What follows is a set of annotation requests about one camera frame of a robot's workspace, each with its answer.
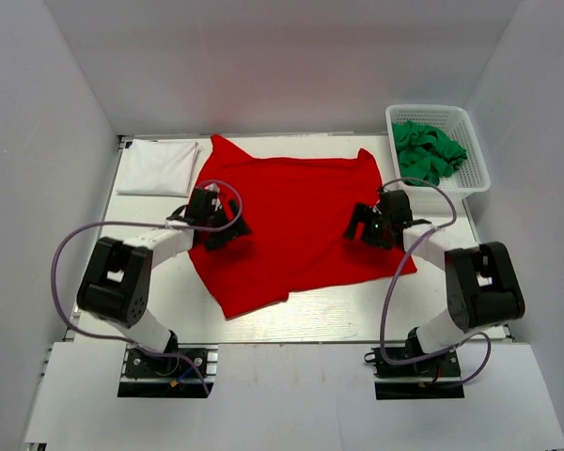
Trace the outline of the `red t shirt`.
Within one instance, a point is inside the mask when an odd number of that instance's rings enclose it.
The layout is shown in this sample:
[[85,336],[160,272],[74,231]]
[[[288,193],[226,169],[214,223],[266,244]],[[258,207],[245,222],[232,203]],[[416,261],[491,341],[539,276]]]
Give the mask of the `red t shirt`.
[[343,239],[357,203],[377,200],[382,178],[374,156],[257,158],[221,135],[198,179],[218,179],[225,199],[243,199],[251,229],[223,248],[189,256],[224,316],[233,319],[292,292],[351,285],[394,275],[403,253]]

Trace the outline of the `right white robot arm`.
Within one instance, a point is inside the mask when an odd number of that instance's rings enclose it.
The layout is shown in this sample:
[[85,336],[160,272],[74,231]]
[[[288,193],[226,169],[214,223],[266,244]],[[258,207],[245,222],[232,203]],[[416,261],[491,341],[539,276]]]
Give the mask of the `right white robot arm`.
[[407,365],[416,374],[428,374],[438,366],[440,356],[525,313],[525,299],[506,245],[465,241],[450,234],[448,227],[416,220],[402,190],[381,189],[376,205],[358,203],[353,208],[344,238],[358,237],[371,247],[403,253],[384,297],[384,316],[412,257],[429,262],[445,277],[446,308],[408,334],[402,356],[391,357],[386,343],[380,343],[381,359],[387,365]]

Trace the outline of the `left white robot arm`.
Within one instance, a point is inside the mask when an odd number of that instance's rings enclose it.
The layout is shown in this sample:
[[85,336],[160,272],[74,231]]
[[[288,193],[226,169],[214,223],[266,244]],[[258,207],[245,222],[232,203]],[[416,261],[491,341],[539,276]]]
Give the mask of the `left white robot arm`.
[[220,180],[202,182],[188,202],[160,224],[135,223],[147,232],[126,240],[99,239],[78,289],[76,303],[84,312],[120,332],[117,337],[148,355],[158,374],[174,372],[180,363],[178,339],[149,311],[152,271],[198,246],[214,251],[249,235],[243,199]]

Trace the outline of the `green t shirt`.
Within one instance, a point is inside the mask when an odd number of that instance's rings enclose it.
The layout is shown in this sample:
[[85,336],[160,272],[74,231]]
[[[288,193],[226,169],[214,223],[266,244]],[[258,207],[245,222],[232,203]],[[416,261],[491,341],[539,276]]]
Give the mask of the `green t shirt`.
[[466,149],[441,129],[413,121],[393,123],[399,171],[407,183],[438,186],[452,177],[468,159]]

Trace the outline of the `white plastic basket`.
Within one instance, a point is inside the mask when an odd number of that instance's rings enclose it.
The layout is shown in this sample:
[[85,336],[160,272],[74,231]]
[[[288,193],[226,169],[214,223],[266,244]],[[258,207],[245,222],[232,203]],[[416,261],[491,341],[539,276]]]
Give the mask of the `white plastic basket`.
[[491,182],[470,117],[457,106],[394,104],[386,108],[394,173],[422,206],[441,204],[442,189],[455,203],[484,193]]

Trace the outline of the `folded white t shirt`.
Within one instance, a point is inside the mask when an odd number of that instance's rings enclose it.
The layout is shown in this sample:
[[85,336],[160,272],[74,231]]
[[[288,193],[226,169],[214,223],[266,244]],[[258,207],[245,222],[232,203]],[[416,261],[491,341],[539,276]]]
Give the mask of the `folded white t shirt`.
[[200,152],[196,141],[134,139],[123,151],[120,195],[186,197]]

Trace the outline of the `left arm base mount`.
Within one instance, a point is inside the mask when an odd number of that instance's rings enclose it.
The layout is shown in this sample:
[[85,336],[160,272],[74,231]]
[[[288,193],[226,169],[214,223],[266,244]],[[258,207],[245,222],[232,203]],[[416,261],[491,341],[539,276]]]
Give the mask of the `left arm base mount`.
[[[218,362],[217,345],[181,347],[199,370],[209,390],[213,388]],[[203,384],[185,360],[156,359],[127,348],[117,389],[120,398],[205,399]]]

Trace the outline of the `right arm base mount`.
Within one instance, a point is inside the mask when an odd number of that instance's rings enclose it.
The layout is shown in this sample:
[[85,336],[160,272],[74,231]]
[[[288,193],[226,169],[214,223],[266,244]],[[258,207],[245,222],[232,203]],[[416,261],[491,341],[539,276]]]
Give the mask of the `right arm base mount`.
[[455,351],[412,365],[390,365],[379,348],[364,355],[374,368],[377,400],[462,399],[462,372]]

